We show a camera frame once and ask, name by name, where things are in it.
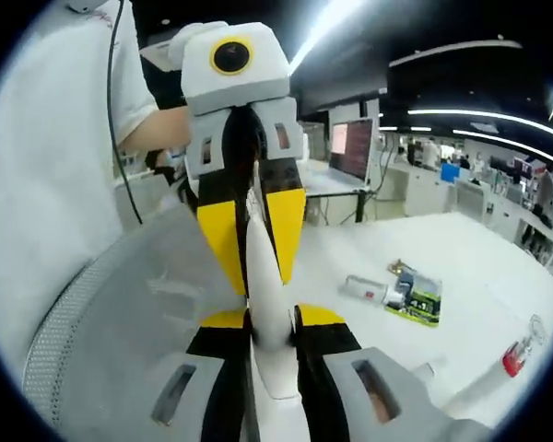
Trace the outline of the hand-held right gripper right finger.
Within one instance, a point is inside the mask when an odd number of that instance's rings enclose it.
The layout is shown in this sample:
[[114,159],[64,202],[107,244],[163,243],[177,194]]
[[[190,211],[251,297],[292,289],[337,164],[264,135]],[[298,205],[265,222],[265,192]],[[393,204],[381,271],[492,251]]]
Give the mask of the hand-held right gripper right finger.
[[295,307],[298,387],[312,441],[488,441],[491,431],[436,407],[422,380],[375,347],[363,348],[345,320]]

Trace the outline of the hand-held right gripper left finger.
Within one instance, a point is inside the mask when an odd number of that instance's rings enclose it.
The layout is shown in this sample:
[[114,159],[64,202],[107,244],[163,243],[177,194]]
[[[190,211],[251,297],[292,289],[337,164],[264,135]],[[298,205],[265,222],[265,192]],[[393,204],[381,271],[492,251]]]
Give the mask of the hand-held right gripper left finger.
[[203,319],[151,419],[179,441],[256,441],[251,339],[246,307]]

